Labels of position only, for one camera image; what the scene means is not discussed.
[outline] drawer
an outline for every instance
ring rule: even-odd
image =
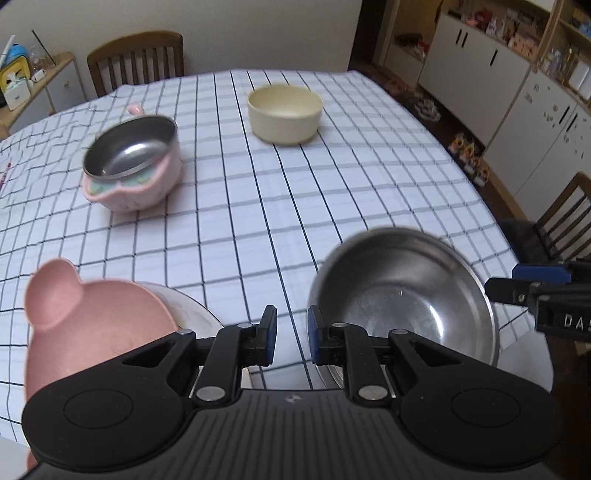
[[[63,112],[86,101],[73,61],[47,85],[47,92],[56,112]]]
[[[40,91],[9,129],[11,135],[53,114],[45,89]]]

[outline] white cabinet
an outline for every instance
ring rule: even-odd
[[[56,75],[47,85],[47,92],[56,112],[63,112],[86,101],[74,62],[71,61]]]
[[[515,195],[574,115],[576,101],[541,72],[531,72],[484,159]]]
[[[466,48],[471,44],[475,48],[467,53],[475,59],[475,66],[466,85],[470,98],[466,125],[488,145],[515,99],[530,63],[480,31],[470,33]]]
[[[578,171],[591,174],[591,116],[579,106],[515,200],[528,219],[538,220]]]
[[[442,15],[419,84],[487,145],[529,68],[484,32]]]
[[[439,100],[455,116],[460,116],[463,79],[461,65],[462,42],[467,38],[469,27],[462,22],[442,15],[425,60],[419,84]]]
[[[29,125],[47,118],[53,114],[49,97],[45,90],[40,91],[27,108],[21,113],[21,116],[12,124],[9,129],[11,135],[14,135],[19,130],[22,130]]]

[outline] beige bowl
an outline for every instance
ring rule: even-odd
[[[295,145],[318,130],[324,104],[317,93],[293,85],[269,85],[248,96],[248,117],[257,137],[279,145]]]

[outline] black chair cushion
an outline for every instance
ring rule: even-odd
[[[533,222],[511,218],[501,220],[499,226],[519,263],[544,264],[551,261]]]

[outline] plaid tablecloth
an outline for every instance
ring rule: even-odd
[[[246,96],[271,83],[305,85],[325,102],[320,134],[302,147],[263,143]],[[116,215],[79,189],[95,136],[141,103],[178,125],[184,172],[167,200]],[[320,388],[306,338],[306,300],[326,255],[347,237],[410,226],[459,250],[483,280],[515,265],[476,190],[446,150],[380,87],[345,74],[231,71],[124,86],[0,144],[0,435],[20,425],[30,329],[23,294],[43,262],[71,260],[84,280],[121,277],[176,288],[224,324],[278,309],[272,367],[254,386]],[[506,348],[532,328],[522,309],[495,305]]]

